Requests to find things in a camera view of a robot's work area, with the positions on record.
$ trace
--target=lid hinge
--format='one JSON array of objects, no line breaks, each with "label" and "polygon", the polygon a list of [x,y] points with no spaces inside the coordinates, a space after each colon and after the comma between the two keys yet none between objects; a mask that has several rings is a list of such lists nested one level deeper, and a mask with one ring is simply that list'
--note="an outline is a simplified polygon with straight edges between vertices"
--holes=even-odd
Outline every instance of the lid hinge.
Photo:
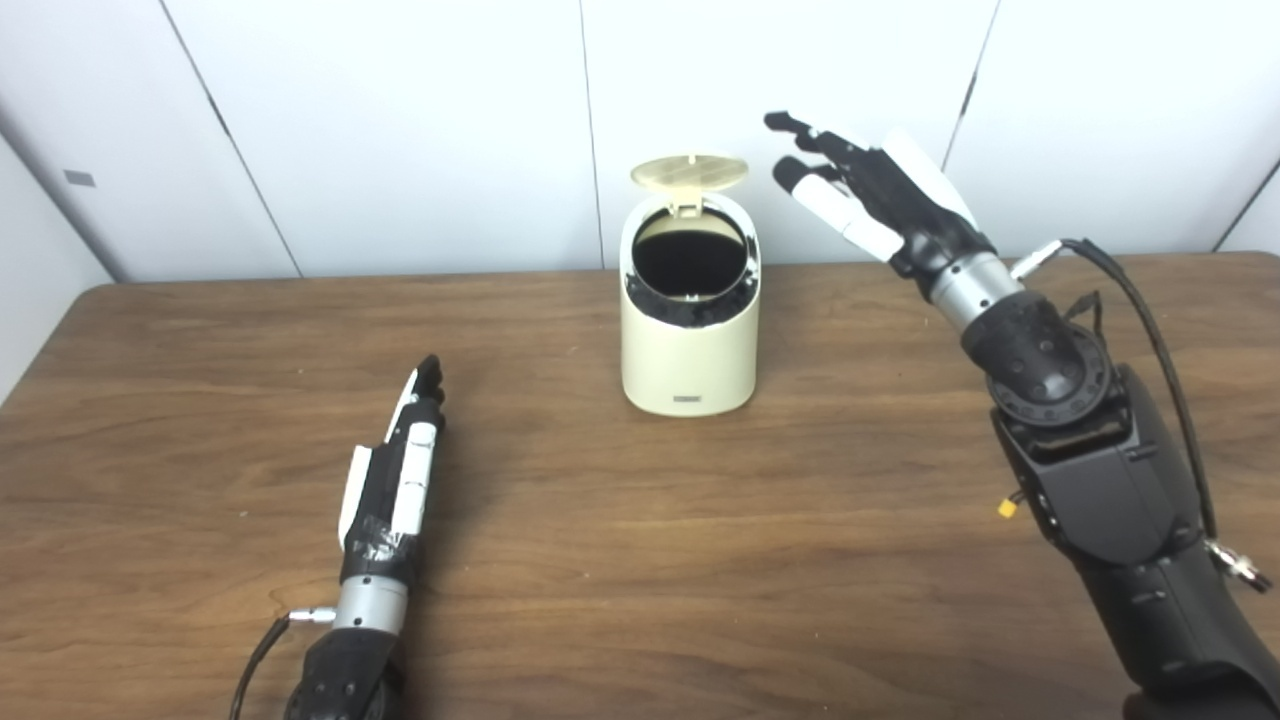
[{"label": "lid hinge", "polygon": [[667,200],[672,218],[698,218],[703,214],[703,191],[698,187],[673,187]]}]

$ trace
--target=white wall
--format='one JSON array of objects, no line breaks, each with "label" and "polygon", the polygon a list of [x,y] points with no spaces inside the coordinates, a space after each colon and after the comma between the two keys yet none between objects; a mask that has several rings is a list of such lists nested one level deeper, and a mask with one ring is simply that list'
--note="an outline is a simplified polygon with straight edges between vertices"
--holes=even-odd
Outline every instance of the white wall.
[{"label": "white wall", "polygon": [[296,275],[157,1],[0,1],[0,131],[123,279]]},{"label": "white wall", "polygon": [[777,187],[773,164],[796,150],[762,118],[790,109],[872,141],[901,126],[941,163],[995,5],[585,0],[607,265],[648,196],[631,168],[699,149],[751,167],[726,195],[755,222],[765,261],[869,259]]},{"label": "white wall", "polygon": [[[1208,250],[1280,156],[1275,3],[168,3],[306,274],[612,266],[691,147],[751,164],[768,261],[865,259],[760,115],[942,160],[988,26],[946,169],[1006,255]],[[159,0],[0,0],[0,131],[125,279],[296,274]]]},{"label": "white wall", "polygon": [[1280,158],[1280,4],[1005,0],[947,174],[1005,254],[1207,251]]},{"label": "white wall", "polygon": [[0,402],[81,292],[111,282],[0,137]]},{"label": "white wall", "polygon": [[577,0],[170,0],[307,275],[598,268]]},{"label": "white wall", "polygon": [[1280,173],[1271,177],[1219,250],[1261,250],[1280,255]]}]

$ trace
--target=metal cylinder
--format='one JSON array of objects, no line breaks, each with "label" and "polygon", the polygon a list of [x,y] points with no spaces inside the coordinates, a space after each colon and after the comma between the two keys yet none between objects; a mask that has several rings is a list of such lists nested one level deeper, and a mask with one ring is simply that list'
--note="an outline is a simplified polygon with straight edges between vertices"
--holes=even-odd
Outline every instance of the metal cylinder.
[{"label": "metal cylinder", "polygon": [[352,575],[342,583],[334,628],[366,628],[398,635],[404,626],[408,588],[378,575]]}]

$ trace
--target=cable connector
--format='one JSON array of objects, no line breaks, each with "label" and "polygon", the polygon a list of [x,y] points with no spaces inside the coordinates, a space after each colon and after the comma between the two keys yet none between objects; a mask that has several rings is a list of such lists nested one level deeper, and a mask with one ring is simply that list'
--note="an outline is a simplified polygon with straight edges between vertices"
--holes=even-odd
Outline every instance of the cable connector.
[{"label": "cable connector", "polygon": [[1052,260],[1053,256],[1061,252],[1064,247],[1065,243],[1061,240],[1055,240],[1044,247],[1032,252],[1027,258],[1014,263],[1014,266],[1009,269],[1009,274],[1012,275],[1015,281],[1023,282],[1023,278],[1038,270],[1044,263]]},{"label": "cable connector", "polygon": [[1260,593],[1271,589],[1271,580],[1260,573],[1248,557],[1220,544],[1217,541],[1204,541],[1204,550],[1213,559],[1213,564],[1221,568],[1228,575],[1243,580]]},{"label": "cable connector", "polygon": [[300,607],[289,611],[291,623],[317,623],[320,625],[332,625],[337,619],[337,607]]}]

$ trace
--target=white robotic hand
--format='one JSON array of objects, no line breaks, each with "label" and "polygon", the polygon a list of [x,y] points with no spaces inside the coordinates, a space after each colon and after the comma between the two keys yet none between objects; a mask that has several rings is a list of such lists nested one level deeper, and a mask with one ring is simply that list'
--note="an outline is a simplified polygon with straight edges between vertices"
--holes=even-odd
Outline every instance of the white robotic hand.
[{"label": "white robotic hand", "polygon": [[783,158],[773,177],[797,202],[845,240],[888,263],[913,232],[960,219],[977,232],[973,213],[929,156],[904,131],[893,129],[879,147],[814,128],[788,113],[771,113],[765,124],[795,133],[796,146],[819,152],[809,167]]}]

